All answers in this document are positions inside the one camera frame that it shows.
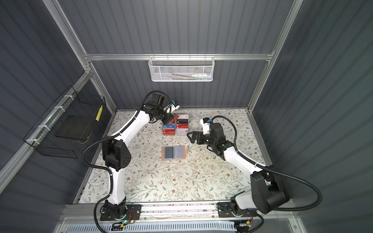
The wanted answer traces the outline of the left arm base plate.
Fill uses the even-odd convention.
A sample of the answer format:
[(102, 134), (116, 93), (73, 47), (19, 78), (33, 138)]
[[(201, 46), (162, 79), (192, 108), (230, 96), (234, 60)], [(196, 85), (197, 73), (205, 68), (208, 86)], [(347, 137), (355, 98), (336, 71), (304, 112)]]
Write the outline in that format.
[(104, 204), (100, 209), (100, 221), (135, 221), (139, 220), (142, 205), (139, 204), (122, 204), (120, 206), (110, 203)]

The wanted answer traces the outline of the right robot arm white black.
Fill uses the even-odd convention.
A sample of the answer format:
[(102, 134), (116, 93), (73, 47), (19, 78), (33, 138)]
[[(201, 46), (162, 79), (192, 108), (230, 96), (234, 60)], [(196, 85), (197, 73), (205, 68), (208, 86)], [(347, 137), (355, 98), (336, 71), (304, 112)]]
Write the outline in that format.
[(233, 142), (226, 139), (219, 123), (203, 123), (203, 130), (187, 133), (191, 143), (207, 145), (224, 161), (234, 165), (250, 178), (250, 191), (243, 191), (231, 198), (234, 214), (246, 209), (256, 209), (263, 214), (275, 210), (289, 201), (282, 177), (259, 168), (259, 163), (250, 163)]

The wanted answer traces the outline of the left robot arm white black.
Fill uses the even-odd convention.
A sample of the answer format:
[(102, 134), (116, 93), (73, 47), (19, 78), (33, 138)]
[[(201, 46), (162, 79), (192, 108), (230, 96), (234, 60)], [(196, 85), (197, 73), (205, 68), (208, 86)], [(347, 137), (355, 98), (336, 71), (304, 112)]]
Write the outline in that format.
[(122, 219), (127, 213), (124, 177), (125, 169), (132, 159), (128, 149), (131, 140), (152, 120), (170, 123), (174, 119), (173, 112), (179, 107), (179, 103), (171, 101), (164, 92), (152, 91), (146, 95), (130, 120), (102, 143), (103, 160), (110, 170), (110, 191), (104, 210), (113, 218)]

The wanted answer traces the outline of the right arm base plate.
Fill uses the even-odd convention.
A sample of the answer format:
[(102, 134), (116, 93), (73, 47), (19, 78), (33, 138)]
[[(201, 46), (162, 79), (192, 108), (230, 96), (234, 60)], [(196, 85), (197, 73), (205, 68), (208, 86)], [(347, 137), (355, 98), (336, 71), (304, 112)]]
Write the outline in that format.
[(218, 202), (216, 208), (220, 218), (246, 217), (253, 218), (257, 215), (256, 209), (240, 209), (233, 202)]

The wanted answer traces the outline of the pink leather card wallet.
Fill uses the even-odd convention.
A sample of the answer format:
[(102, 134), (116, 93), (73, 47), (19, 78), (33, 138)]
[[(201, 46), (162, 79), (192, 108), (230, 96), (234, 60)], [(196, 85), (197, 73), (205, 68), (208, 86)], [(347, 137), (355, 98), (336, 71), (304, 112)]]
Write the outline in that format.
[(186, 149), (184, 145), (165, 146), (162, 148), (162, 161), (183, 160), (186, 158)]

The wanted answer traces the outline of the clear acrylic card display stand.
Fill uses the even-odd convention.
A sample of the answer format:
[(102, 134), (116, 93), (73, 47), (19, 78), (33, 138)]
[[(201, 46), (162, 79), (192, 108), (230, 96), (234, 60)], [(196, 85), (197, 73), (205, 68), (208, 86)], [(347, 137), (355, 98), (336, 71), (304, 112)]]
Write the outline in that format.
[(169, 124), (162, 128), (164, 136), (186, 136), (189, 132), (189, 115), (176, 114)]

